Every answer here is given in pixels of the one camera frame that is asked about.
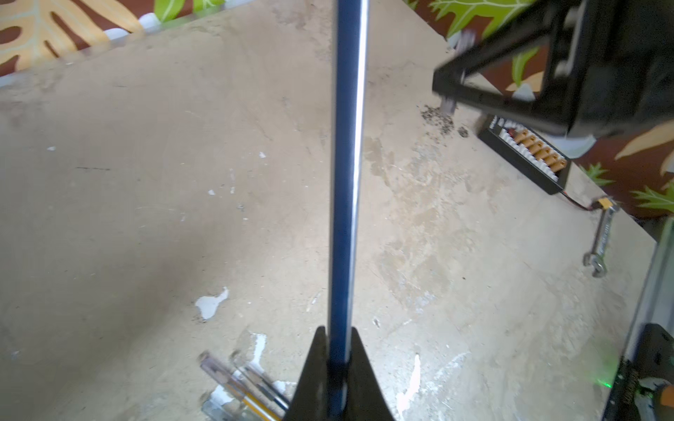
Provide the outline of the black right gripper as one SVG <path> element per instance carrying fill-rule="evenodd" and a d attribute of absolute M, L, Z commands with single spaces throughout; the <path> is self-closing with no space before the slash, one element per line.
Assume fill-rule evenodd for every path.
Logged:
<path fill-rule="evenodd" d="M 467 76 L 548 46 L 539 96 L 525 101 Z M 438 67 L 433 93 L 556 135 L 609 136 L 673 119 L 671 1 L 547 1 Z"/>

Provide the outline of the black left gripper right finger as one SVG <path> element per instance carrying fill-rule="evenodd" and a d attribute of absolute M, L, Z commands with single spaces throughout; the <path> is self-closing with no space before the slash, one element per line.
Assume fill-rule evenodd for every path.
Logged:
<path fill-rule="evenodd" d="M 393 421 L 360 334 L 351 330 L 351 357 L 347 373 L 344 419 L 349 421 Z"/>

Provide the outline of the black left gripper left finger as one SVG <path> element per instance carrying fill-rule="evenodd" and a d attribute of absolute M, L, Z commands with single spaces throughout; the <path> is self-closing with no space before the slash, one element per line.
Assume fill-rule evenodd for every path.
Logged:
<path fill-rule="evenodd" d="M 328 339 L 326 327 L 317 328 L 296 391 L 283 421 L 328 419 Z"/>

